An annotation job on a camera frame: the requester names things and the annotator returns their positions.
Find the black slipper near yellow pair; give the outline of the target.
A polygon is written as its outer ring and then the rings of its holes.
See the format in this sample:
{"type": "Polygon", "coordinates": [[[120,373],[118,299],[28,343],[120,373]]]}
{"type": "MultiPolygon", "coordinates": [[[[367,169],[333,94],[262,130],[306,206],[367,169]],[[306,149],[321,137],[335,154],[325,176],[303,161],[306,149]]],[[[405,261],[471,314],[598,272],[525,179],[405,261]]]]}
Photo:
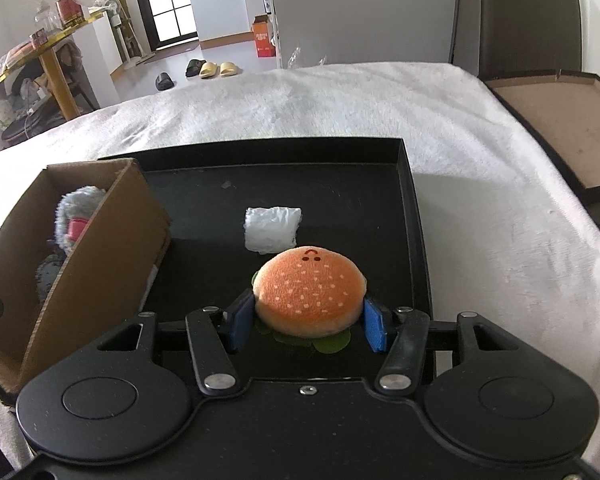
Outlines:
{"type": "Polygon", "coordinates": [[[198,60],[198,58],[193,58],[190,60],[186,66],[185,77],[186,78],[194,78],[200,74],[200,71],[206,64],[205,60],[198,60]]]}

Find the orange red carton box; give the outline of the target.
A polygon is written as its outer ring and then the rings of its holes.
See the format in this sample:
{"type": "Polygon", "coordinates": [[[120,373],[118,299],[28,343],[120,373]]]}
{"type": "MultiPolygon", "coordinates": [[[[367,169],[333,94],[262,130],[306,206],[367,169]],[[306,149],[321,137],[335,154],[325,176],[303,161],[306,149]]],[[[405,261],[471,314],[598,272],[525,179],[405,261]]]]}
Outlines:
{"type": "Polygon", "coordinates": [[[251,25],[253,40],[259,58],[275,58],[276,47],[272,43],[273,29],[268,14],[257,15],[251,25]]]}

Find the black shallow tray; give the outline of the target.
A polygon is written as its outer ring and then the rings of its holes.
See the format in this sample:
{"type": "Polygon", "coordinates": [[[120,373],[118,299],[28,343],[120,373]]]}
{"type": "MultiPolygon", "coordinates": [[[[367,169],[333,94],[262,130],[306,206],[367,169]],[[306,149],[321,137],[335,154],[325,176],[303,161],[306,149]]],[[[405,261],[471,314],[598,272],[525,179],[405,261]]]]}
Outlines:
{"type": "Polygon", "coordinates": [[[155,312],[155,362],[195,380],[190,311],[229,306],[264,257],[244,241],[248,208],[298,207],[297,242],[351,259],[389,309],[431,308],[422,225],[400,140],[223,141],[135,153],[171,218],[171,241],[145,307],[155,312]]]}

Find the brown framed board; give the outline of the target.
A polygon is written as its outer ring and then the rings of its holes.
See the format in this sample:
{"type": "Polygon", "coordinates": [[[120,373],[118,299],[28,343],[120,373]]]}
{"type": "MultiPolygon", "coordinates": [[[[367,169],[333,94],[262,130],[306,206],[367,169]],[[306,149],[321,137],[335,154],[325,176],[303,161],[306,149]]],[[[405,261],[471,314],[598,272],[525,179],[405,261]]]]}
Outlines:
{"type": "Polygon", "coordinates": [[[570,188],[600,202],[600,76],[530,72],[486,86],[541,145],[570,188]]]}

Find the red jar on table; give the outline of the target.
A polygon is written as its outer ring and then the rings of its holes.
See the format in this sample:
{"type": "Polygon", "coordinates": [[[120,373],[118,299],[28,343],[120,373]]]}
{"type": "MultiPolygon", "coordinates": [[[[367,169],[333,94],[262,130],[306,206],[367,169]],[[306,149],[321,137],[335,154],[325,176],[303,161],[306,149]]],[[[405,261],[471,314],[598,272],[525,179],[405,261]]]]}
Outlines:
{"type": "Polygon", "coordinates": [[[84,20],[82,6],[76,0],[55,0],[62,26],[69,27],[84,20]]]}

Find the yellow round table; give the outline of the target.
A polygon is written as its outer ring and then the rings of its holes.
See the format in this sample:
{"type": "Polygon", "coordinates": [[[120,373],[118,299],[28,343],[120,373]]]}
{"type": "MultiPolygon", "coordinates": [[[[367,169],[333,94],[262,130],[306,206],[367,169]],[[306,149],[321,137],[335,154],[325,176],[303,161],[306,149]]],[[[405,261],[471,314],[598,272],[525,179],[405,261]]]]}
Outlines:
{"type": "Polygon", "coordinates": [[[53,96],[60,108],[62,116],[65,120],[73,120],[79,116],[79,109],[76,101],[67,84],[64,73],[61,70],[58,56],[55,52],[55,47],[66,39],[69,39],[77,30],[85,27],[87,24],[92,24],[105,16],[104,9],[96,9],[88,14],[87,18],[75,21],[73,24],[64,29],[53,32],[52,36],[47,38],[47,41],[40,46],[33,47],[30,41],[26,41],[23,46],[15,50],[16,56],[12,56],[12,64],[4,63],[0,70],[0,84],[2,84],[9,75],[15,70],[23,68],[27,63],[37,58],[43,67],[44,74],[52,88],[53,96]]]}

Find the yellow slipper left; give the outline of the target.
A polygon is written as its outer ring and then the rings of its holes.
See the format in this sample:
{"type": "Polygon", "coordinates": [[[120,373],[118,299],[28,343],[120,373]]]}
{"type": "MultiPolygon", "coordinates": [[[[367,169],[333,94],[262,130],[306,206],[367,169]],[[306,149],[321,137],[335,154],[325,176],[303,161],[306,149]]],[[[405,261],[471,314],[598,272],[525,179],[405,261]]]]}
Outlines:
{"type": "Polygon", "coordinates": [[[199,77],[201,79],[210,79],[216,76],[218,73],[218,66],[213,62],[205,62],[203,66],[201,66],[199,77]]]}

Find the dark upright panel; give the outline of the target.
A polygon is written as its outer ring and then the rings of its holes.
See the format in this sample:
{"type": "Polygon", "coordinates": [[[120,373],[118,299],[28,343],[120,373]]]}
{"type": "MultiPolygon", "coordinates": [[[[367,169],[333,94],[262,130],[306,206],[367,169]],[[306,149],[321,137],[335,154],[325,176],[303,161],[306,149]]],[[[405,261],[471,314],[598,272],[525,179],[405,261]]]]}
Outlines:
{"type": "Polygon", "coordinates": [[[582,70],[579,0],[480,2],[480,77],[582,70]]]}

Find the white kitchen cabinet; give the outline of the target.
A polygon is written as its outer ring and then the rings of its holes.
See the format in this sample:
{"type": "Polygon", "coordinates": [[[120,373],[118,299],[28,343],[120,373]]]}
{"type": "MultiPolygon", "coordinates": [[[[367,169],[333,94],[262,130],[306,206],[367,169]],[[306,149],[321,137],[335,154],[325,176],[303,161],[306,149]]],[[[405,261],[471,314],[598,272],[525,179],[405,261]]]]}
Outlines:
{"type": "Polygon", "coordinates": [[[253,40],[252,23],[265,14],[263,0],[190,0],[203,48],[253,40]]]}

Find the white fuzzy blanket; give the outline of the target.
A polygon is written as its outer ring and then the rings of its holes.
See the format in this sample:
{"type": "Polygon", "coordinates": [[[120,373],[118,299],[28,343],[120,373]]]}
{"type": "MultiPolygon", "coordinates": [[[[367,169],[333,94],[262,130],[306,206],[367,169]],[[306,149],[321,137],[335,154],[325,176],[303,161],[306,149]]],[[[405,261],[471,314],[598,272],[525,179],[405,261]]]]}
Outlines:
{"type": "MultiPolygon", "coordinates": [[[[0,226],[50,164],[280,136],[402,139],[434,312],[480,312],[600,400],[600,230],[527,130],[449,64],[272,70],[103,108],[0,153],[0,226]]],[[[585,456],[600,470],[600,422],[585,456]]]]}

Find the yellow slipper right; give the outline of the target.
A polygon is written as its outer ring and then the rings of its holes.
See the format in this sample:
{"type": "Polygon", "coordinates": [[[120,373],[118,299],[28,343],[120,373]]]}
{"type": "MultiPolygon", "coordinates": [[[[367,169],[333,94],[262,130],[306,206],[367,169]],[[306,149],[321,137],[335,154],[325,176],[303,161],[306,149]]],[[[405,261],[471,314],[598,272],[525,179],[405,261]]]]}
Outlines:
{"type": "Polygon", "coordinates": [[[238,75],[240,68],[233,62],[223,62],[220,64],[220,76],[230,77],[238,75]]]}

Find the brown cardboard box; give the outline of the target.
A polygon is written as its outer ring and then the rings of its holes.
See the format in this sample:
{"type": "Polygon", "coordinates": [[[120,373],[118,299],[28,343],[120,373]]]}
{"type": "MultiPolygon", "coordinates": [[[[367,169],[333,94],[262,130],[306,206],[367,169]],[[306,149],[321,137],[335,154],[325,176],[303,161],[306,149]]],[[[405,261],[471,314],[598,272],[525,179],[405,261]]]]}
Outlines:
{"type": "Polygon", "coordinates": [[[19,197],[0,229],[0,389],[27,382],[136,315],[170,242],[170,219],[132,158],[52,165],[19,197]],[[46,298],[35,272],[50,255],[61,197],[104,191],[46,298]]]}

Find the lone black slipper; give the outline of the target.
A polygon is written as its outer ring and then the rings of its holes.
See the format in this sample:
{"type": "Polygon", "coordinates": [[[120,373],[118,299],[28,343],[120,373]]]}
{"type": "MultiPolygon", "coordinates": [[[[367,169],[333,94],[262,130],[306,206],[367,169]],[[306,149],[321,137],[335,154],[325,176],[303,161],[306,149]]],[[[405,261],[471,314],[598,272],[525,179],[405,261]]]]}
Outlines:
{"type": "Polygon", "coordinates": [[[155,80],[155,86],[158,91],[166,91],[174,87],[174,81],[168,73],[160,73],[155,80]]]}

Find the white plastic packet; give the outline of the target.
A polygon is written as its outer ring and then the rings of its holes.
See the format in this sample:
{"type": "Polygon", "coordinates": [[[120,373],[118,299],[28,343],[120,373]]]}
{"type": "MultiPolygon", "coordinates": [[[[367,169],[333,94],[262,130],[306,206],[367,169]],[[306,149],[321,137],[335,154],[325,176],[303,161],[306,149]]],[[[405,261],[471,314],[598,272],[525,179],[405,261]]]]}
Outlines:
{"type": "Polygon", "coordinates": [[[260,255],[279,254],[296,247],[302,210],[296,207],[247,208],[245,248],[260,255]]]}

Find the grey fluffy plush pink nose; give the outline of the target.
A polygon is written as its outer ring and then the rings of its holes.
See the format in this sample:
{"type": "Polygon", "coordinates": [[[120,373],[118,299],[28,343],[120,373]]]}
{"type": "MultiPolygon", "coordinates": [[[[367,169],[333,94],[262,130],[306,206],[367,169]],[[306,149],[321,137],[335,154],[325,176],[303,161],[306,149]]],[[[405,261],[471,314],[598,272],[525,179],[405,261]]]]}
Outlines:
{"type": "Polygon", "coordinates": [[[62,196],[56,207],[55,242],[66,255],[72,253],[105,196],[105,190],[93,185],[82,186],[62,196]]]}

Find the orange burger plush toy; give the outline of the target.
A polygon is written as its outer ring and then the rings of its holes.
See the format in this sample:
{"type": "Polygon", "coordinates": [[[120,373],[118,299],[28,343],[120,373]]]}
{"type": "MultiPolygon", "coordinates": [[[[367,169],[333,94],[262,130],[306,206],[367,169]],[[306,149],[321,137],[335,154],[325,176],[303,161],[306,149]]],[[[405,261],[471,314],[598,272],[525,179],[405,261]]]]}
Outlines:
{"type": "Polygon", "coordinates": [[[349,258],[326,248],[285,250],[254,274],[254,308],[283,344],[337,353],[362,315],[366,278],[349,258]]]}

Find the dark grey round plush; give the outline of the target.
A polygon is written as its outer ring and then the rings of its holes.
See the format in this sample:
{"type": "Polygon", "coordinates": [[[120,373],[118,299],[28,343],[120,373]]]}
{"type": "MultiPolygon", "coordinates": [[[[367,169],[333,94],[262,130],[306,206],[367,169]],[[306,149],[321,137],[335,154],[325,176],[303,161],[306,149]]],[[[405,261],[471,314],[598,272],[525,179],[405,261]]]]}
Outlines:
{"type": "Polygon", "coordinates": [[[38,266],[35,272],[36,293],[38,301],[44,304],[53,284],[58,278],[59,272],[66,260],[65,254],[53,254],[47,256],[38,266]]]}

